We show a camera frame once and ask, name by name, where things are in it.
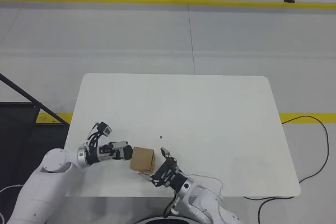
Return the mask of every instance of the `brown box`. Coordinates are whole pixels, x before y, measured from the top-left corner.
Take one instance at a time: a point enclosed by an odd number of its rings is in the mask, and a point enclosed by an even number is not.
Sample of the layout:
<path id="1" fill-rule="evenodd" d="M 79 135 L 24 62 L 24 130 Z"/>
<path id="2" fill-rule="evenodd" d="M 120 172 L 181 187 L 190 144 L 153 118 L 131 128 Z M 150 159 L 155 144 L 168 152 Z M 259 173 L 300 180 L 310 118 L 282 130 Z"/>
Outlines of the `brown box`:
<path id="1" fill-rule="evenodd" d="M 155 151 L 148 148 L 133 148 L 130 168 L 138 172 L 153 173 L 155 168 Z"/>

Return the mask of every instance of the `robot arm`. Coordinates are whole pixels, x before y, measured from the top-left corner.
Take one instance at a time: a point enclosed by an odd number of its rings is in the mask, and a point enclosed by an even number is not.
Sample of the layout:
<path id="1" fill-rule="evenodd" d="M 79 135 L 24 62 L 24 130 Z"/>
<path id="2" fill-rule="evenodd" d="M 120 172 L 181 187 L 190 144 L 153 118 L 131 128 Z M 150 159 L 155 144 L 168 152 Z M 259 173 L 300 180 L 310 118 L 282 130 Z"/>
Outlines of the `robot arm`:
<path id="1" fill-rule="evenodd" d="M 74 183 L 79 170 L 108 159 L 130 159 L 132 148 L 128 142 L 110 142 L 98 147 L 101 136 L 108 136 L 111 128 L 96 123 L 83 147 L 77 153 L 53 149 L 46 153 L 39 167 L 22 187 L 9 224 L 44 224 L 60 205 Z"/>
<path id="2" fill-rule="evenodd" d="M 176 159 L 170 156 L 170 152 L 161 148 L 162 155 L 166 161 L 153 175 L 140 174 L 142 177 L 152 182 L 154 186 L 171 187 L 177 197 L 168 208 L 172 212 L 179 200 L 187 207 L 188 211 L 199 223 L 203 224 L 240 224 L 240 219 L 233 213 L 220 206 L 221 198 L 211 190 L 197 184 L 192 178 L 186 177 L 176 164 Z M 198 196 L 192 203 L 189 198 L 193 192 L 199 191 Z"/>

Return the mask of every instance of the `black pole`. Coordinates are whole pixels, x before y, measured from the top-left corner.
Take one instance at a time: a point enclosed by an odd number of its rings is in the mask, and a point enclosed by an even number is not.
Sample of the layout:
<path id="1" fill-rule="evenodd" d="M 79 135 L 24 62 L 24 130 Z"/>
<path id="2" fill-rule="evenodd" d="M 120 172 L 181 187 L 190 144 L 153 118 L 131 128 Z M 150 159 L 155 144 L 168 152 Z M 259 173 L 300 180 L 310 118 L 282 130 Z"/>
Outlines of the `black pole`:
<path id="1" fill-rule="evenodd" d="M 15 90 L 16 92 L 20 93 L 23 97 L 27 98 L 28 100 L 30 100 L 31 102 L 33 102 L 36 106 L 38 106 L 39 108 L 43 109 L 45 112 L 47 112 L 48 114 L 50 114 L 52 117 L 56 118 L 59 122 L 61 122 L 62 124 L 69 125 L 67 122 L 65 122 L 62 118 L 60 118 L 57 114 L 55 114 L 54 112 L 52 112 L 50 109 L 48 109 L 45 105 L 43 105 L 42 103 L 38 102 L 37 99 L 33 98 L 30 94 L 28 94 L 27 92 L 25 92 L 25 90 L 23 90 L 22 88 L 18 87 L 15 83 L 13 83 L 11 80 L 9 80 L 8 78 L 6 78 L 3 74 L 0 73 L 0 80 L 7 84 L 9 87 L 11 87 L 13 90 Z"/>

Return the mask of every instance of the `white floor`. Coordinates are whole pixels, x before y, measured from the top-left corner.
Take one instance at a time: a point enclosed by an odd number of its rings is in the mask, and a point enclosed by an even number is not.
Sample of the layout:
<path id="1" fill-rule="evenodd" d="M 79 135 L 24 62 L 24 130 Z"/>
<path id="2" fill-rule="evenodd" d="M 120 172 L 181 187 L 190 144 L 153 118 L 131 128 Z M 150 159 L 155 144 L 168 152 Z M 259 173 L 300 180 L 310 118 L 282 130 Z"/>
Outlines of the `white floor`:
<path id="1" fill-rule="evenodd" d="M 83 75 L 102 72 L 266 76 L 280 113 L 333 113 L 336 11 L 1 3 L 0 72 L 55 112 L 72 112 Z M 0 101 L 22 100 L 0 83 Z M 325 156 L 322 128 L 285 131 L 299 178 L 313 173 Z M 336 124 L 328 131 L 326 170 L 299 197 L 267 204 L 262 223 L 336 223 Z M 67 198 L 50 223 L 132 223 L 168 200 Z M 257 222 L 259 202 L 226 202 Z"/>

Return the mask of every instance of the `yellow floor line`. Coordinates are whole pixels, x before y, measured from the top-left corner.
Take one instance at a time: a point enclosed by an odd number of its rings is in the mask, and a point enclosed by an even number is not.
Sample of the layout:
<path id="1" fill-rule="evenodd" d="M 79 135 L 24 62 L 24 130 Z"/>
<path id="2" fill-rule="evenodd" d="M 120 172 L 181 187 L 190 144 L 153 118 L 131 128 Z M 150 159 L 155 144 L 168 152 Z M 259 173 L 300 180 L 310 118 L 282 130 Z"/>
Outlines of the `yellow floor line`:
<path id="1" fill-rule="evenodd" d="M 64 119 L 68 123 L 71 123 L 73 113 L 58 113 L 57 115 L 59 115 L 62 119 Z M 323 123 L 336 124 L 336 113 L 306 113 L 306 114 L 280 113 L 280 120 L 281 122 L 285 122 L 286 120 L 290 120 L 292 118 L 302 116 L 302 115 L 314 116 L 318 118 L 319 120 L 321 120 Z M 59 121 L 57 121 L 56 119 L 54 119 L 52 116 L 50 116 L 47 113 L 40 113 L 36 123 L 54 124 L 54 123 L 59 123 Z M 301 119 L 294 120 L 291 123 L 306 124 L 306 123 L 317 123 L 317 121 L 311 118 L 301 118 Z"/>
<path id="2" fill-rule="evenodd" d="M 275 7 L 275 8 L 319 8 L 336 10 L 333 3 L 284 3 L 253 2 L 229 0 L 1 0 L 0 2 L 83 2 L 83 3 L 140 3 L 140 4 L 194 4 L 201 6 L 233 6 L 233 7 Z"/>

